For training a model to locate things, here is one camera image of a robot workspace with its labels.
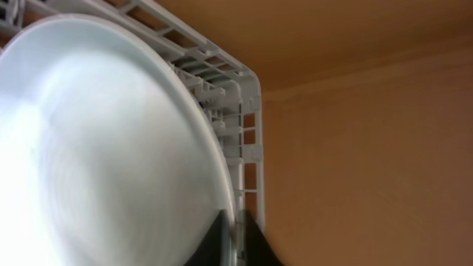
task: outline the white plate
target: white plate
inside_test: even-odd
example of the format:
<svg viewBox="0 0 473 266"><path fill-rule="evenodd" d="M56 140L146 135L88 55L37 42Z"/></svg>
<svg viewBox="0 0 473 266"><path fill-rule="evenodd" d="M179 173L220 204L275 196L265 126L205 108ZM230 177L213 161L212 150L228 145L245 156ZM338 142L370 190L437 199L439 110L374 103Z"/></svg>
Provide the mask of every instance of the white plate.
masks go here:
<svg viewBox="0 0 473 266"><path fill-rule="evenodd" d="M167 63L103 19L47 18L0 57L0 265L181 265L225 159Z"/></svg>

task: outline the dishwasher rack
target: dishwasher rack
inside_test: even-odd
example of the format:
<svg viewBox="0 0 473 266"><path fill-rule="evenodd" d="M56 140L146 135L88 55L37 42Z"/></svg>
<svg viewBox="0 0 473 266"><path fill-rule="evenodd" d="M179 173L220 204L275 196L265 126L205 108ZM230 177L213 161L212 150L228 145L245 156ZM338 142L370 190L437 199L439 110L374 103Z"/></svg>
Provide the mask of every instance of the dishwasher rack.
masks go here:
<svg viewBox="0 0 473 266"><path fill-rule="evenodd" d="M226 158L244 256L243 217L249 209L265 230L261 89L258 77L153 0L0 0L0 33L13 36L34 21L85 13L119 24L143 39L199 102Z"/></svg>

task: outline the plastic grid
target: plastic grid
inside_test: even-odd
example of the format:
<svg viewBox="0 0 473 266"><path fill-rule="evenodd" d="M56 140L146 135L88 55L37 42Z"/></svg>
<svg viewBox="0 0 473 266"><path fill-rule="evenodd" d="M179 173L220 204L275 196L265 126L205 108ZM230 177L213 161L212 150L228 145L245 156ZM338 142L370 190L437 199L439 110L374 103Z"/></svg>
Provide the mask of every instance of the plastic grid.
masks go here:
<svg viewBox="0 0 473 266"><path fill-rule="evenodd" d="M265 230L261 90L254 72L152 0L1 0L0 30L13 35L32 21L59 13L113 21L168 61L203 108L222 146L239 211L237 250L244 256L241 210L253 211ZM135 13L156 23L146 23ZM248 200L256 205L247 206Z"/></svg>

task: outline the orange wall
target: orange wall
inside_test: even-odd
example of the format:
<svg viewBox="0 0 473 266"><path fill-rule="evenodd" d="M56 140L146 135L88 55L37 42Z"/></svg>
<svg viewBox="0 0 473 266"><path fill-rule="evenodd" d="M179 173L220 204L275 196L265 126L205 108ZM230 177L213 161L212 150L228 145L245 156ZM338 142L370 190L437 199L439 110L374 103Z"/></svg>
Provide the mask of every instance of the orange wall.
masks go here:
<svg viewBox="0 0 473 266"><path fill-rule="evenodd" d="M473 265L473 50L263 94L288 265Z"/></svg>

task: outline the ceiling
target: ceiling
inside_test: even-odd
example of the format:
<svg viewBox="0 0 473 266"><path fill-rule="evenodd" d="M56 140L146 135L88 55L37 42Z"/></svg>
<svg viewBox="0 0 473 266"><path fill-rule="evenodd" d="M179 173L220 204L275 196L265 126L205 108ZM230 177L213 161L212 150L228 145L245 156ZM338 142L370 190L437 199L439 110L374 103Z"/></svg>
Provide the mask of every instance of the ceiling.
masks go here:
<svg viewBox="0 0 473 266"><path fill-rule="evenodd" d="M156 1L254 70L263 92L473 44L444 41L473 33L471 0Z"/></svg>

